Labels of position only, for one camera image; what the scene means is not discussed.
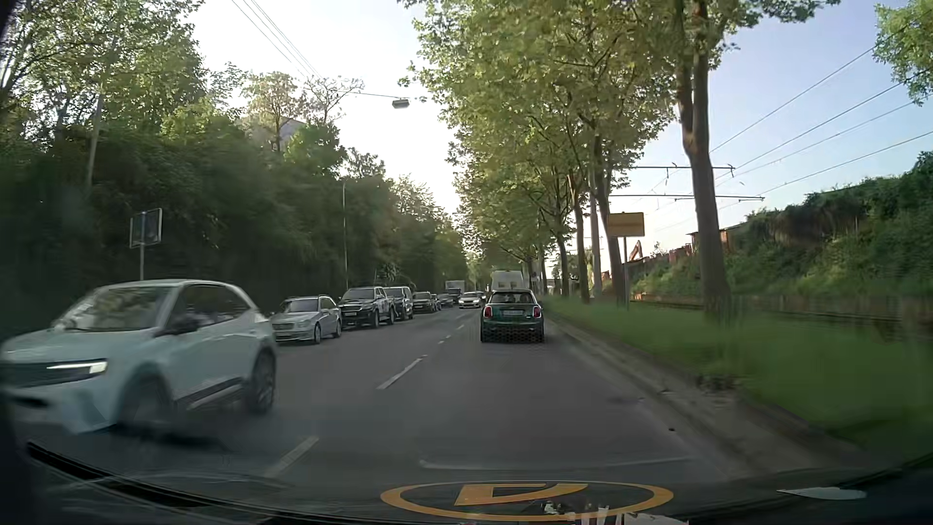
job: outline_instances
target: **parked car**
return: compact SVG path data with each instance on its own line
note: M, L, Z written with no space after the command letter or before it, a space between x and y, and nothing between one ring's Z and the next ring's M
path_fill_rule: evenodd
M379 328L379 323L395 324L395 302L381 286L351 288L343 293L340 304L343 329L350 326Z
M385 289L388 295L396 304L396 313L398 320L414 319L414 303L411 299L411 288L407 286L390 286Z
M275 397L269 320L230 284L135 281L92 291L49 328L0 348L17 421L72 433L111 426L168 431L181 413Z
M439 293L438 302L440 303L441 308L453 308L453 306L456 304L453 296L449 293Z
M412 297L414 311L418 313L434 313L438 311L438 302L432 297L430 291L417 291Z
M457 300L457 306L460 308L479 308L480 297L482 296L481 291L468 291L460 296L460 299Z
M341 310L327 295L289 297L270 317L275 340L321 342L322 335L341 336Z
M482 308L480 341L485 343L503 335L530 335L536 342L544 342L544 314L532 291L493 291Z

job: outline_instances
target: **asphalt road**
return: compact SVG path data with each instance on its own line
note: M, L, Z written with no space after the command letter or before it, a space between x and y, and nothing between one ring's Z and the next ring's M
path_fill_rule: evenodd
M282 347L270 414L216 409L179 444L40 439L118 473L260 475L334 501L458 480L726 478L712 445L553 326L543 344L482 344L479 316L448 309Z

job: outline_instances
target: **road sign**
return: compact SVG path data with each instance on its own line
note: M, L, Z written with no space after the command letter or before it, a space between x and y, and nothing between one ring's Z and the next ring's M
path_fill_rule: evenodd
M592 523L659 507L674 498L663 487L586 481L495 481L427 483L387 490L394 507L439 518L468 521Z
M130 248L162 242L162 208L141 211L130 218Z
M610 237L644 237L645 214L610 213L606 234Z

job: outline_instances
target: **yellow sign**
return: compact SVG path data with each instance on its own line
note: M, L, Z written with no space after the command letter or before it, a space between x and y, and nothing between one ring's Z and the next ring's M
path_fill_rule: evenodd
M381 498L387 504L390 504L394 507L398 507L405 510L410 510L411 512L417 512L419 514L428 514L430 516L438 516L442 518L455 518L455 519L476 519L476 520L486 520L486 521L573 521L578 519L589 519L589 518L600 518L600 517L609 517L609 516L622 516L624 514L640 512L647 510L649 508L654 508L674 499L674 493L663 487L655 487L652 485L642 485L640 483L616 483L616 482L581 482L581 481L572 481L572 482L560 482L560 483L544 483L544 482L502 482L502 483L468 483L463 484L460 488L460 492L457 495L456 499L453 500L451 507L456 506L480 506L480 505L501 505L501 504L514 504L522 502L534 502L534 501L550 501L561 496L566 496L568 494L574 494L582 492L584 490L598 487L598 486L611 486L616 487L613 492L618 493L621 488L632 488L638 489L637 493L642 494L646 497L641 502L634 504L623 504L622 506L616 506L615 508L609 508L607 510L592 511L592 512L582 512L582 513L564 513L564 514L540 514L540 515L525 515L525 514L508 514L508 513L495 513L494 510L490 512L464 512L462 510L454 510L453 508L437 508L434 506L427 506L425 504L416 503L418 499L425 498L425 493L430 492L431 489L444 489L447 487L453 488L452 486L460 485L460 482L452 483L425 483L423 485L409 485L407 487L399 487L397 489L391 489L383 492ZM511 489L537 489L519 493L508 493L502 495L495 495L494 492L497 489L511 490ZM427 494L427 499L430 501L436 501L436 494ZM597 502L598 506L605 506L606 502Z
M606 221L606 234L610 237L644 237L645 214L610 213Z

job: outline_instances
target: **dashed white line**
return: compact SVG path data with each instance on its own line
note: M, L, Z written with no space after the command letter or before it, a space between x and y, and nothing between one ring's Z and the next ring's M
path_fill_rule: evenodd
M389 377L389 379L388 379L387 381L385 381L382 385L379 385L378 387L376 387L376 390L385 390L385 389L391 387L391 386L392 386L392 383L395 383L396 381L398 381L398 379L399 379L400 377L404 376L409 370L411 370L412 368L414 368L415 365L418 364L419 362L421 362L421 360L424 359L425 357L427 357L427 356L421 356L420 358L418 358L418 359L412 361L411 364L408 365L408 366L406 366L404 370L402 370L402 371L399 372L398 374L395 374L394 376Z
M285 471L288 467L292 465L295 461L298 460L305 452L311 449L315 443L319 441L319 438L316 435L309 436L307 439L299 443L295 448L292 448L291 452L288 452L282 459L275 463L273 466L266 469L266 472L263 474L266 477L276 477Z

